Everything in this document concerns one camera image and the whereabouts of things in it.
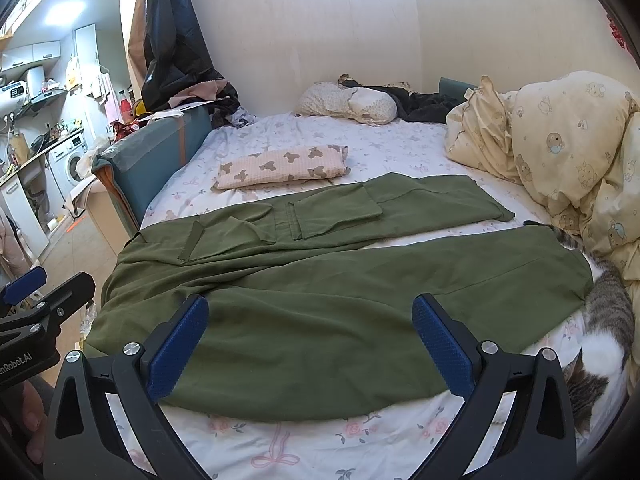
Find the person's left hand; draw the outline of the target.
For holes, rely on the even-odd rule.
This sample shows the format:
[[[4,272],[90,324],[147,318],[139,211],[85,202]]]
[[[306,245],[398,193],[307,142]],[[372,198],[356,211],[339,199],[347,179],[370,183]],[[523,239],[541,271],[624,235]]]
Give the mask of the person's left hand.
[[[6,416],[1,415],[1,425],[8,434],[17,428],[28,437],[25,452],[35,465],[41,465],[43,460],[52,394],[52,387],[40,376],[1,393],[1,405],[6,408]]]

